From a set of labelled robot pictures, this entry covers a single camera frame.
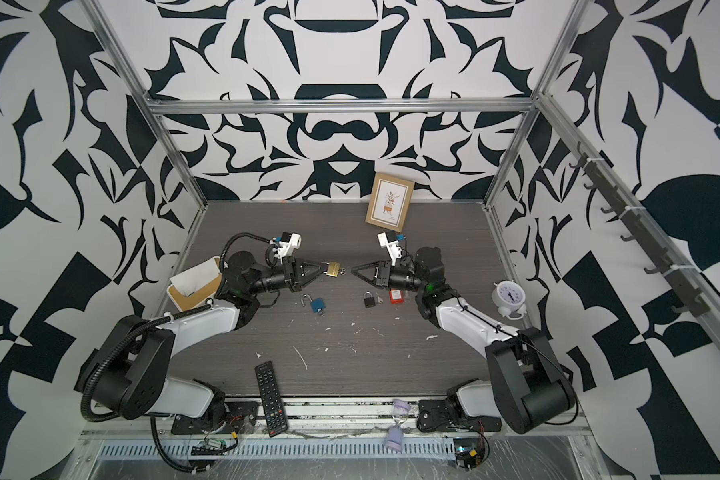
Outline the brass padlock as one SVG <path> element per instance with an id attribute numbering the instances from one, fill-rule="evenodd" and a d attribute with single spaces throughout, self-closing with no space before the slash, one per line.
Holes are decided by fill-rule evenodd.
<path id="1" fill-rule="evenodd" d="M 346 274 L 345 268 L 338 262 L 328 262 L 325 274 L 331 278 L 338 278 Z"/>

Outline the black padlock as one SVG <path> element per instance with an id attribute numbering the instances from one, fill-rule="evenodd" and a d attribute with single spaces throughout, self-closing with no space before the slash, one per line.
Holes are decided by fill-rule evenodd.
<path id="1" fill-rule="evenodd" d="M 363 294 L 363 304 L 366 308 L 373 308 L 380 305 L 381 303 L 382 299 L 378 294 L 372 293 L 370 291 L 366 291 Z"/>

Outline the blue padlock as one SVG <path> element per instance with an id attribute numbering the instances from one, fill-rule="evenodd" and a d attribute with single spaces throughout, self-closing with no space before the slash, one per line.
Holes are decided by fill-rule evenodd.
<path id="1" fill-rule="evenodd" d="M 310 295 L 305 294 L 301 297 L 301 304 L 304 307 L 309 307 L 318 316 L 325 313 L 326 305 L 322 298 L 313 299 Z"/>

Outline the red padlock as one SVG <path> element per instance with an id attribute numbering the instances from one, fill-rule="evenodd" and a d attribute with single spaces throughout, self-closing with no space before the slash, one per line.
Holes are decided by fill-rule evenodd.
<path id="1" fill-rule="evenodd" d="M 389 291 L 390 303 L 400 304 L 405 302 L 404 294 L 399 289 L 391 289 Z"/>

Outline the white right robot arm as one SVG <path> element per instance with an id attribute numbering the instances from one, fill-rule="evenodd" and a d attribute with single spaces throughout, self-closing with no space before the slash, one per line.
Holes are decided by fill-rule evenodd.
<path id="1" fill-rule="evenodd" d="M 546 335 L 535 327 L 511 327 L 473 308 L 447 283 L 439 248 L 420 248 L 410 266 L 380 260 L 351 272 L 377 289 L 414 293 L 424 319 L 464 341 L 486 361 L 488 380 L 469 380 L 449 389 L 440 419 L 431 408 L 421 408 L 420 430 L 476 431 L 487 420 L 493 430 L 507 425 L 524 434 L 540 425 L 557 425 L 557 416 L 567 411 L 580 411 L 572 382 Z"/>

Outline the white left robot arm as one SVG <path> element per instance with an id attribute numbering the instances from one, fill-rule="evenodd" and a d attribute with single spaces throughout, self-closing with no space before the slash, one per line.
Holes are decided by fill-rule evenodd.
<path id="1" fill-rule="evenodd" d="M 83 364 L 75 389 L 80 413 L 88 422 L 122 417 L 180 415 L 200 418 L 219 404 L 216 388 L 173 377 L 172 359 L 212 337 L 246 326 L 261 309 L 264 293 L 299 292 L 330 265 L 294 256 L 274 266 L 261 265 L 248 251 L 208 261 L 219 279 L 216 293 L 196 307 L 147 320 L 121 318 Z"/>

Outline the white alarm clock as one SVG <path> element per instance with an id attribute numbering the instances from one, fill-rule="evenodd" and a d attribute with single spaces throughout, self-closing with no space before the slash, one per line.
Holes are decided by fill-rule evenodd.
<path id="1" fill-rule="evenodd" d="M 492 300 L 503 318 L 519 321 L 525 317 L 527 296 L 519 284 L 509 280 L 497 283 L 492 292 Z"/>

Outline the black remote control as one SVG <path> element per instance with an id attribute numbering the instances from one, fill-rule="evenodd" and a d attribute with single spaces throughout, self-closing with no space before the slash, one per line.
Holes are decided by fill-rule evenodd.
<path id="1" fill-rule="evenodd" d="M 257 365 L 255 375 L 269 436 L 275 437 L 285 433 L 288 430 L 288 416 L 281 398 L 273 363 L 267 361 Z"/>

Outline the purple hourglass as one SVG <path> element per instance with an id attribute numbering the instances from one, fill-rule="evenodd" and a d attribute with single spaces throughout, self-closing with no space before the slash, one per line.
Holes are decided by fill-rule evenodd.
<path id="1" fill-rule="evenodd" d="M 401 399 L 394 399 L 392 403 L 393 424 L 387 430 L 384 446 L 392 452 L 402 453 L 404 449 L 404 432 L 402 425 L 409 418 L 411 405 Z"/>

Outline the left circuit board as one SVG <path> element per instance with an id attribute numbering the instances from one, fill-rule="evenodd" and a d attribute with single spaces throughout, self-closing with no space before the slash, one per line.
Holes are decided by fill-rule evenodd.
<path id="1" fill-rule="evenodd" d="M 230 439 L 204 438 L 199 444 L 191 447 L 192 456 L 223 456 L 235 450 L 238 437 L 233 434 Z"/>

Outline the right circuit board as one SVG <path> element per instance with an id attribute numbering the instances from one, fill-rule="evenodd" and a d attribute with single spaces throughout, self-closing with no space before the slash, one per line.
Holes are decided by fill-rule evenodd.
<path id="1" fill-rule="evenodd" d="M 484 436 L 457 438 L 454 448 L 456 467 L 467 471 L 480 466 L 491 453 L 490 443 Z"/>

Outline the gold picture frame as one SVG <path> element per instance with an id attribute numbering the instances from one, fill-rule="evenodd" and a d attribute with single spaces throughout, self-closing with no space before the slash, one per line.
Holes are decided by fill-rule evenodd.
<path id="1" fill-rule="evenodd" d="M 415 183 L 384 173 L 377 173 L 365 222 L 395 232 L 402 232 Z"/>

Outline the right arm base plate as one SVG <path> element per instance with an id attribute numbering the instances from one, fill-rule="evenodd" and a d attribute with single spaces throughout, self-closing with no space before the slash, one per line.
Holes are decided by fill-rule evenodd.
<path id="1" fill-rule="evenodd" d="M 418 402 L 416 428 L 422 433 L 432 432 L 500 432 L 500 417 L 468 417 L 451 397 L 422 399 Z"/>

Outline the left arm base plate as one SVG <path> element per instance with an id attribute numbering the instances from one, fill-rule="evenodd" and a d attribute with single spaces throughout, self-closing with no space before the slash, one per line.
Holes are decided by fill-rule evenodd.
<path id="1" fill-rule="evenodd" d="M 259 405 L 255 401 L 226 401 L 212 405 L 200 418 L 177 416 L 171 427 L 173 435 L 247 434 L 254 430 Z"/>

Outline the grey wall hook rack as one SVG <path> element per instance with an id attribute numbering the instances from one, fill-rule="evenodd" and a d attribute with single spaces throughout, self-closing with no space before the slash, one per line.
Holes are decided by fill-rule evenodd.
<path id="1" fill-rule="evenodd" d="M 602 213 L 615 217 L 626 227 L 628 233 L 622 235 L 621 240 L 637 243 L 650 260 L 651 265 L 644 272 L 662 276 L 678 297 L 681 306 L 673 310 L 688 312 L 696 318 L 712 312 L 712 302 L 698 269 L 672 246 L 647 207 L 635 197 L 608 161 L 580 152 L 570 167 L 586 174 L 590 182 L 585 188 L 603 197 L 606 205 L 601 208 Z"/>

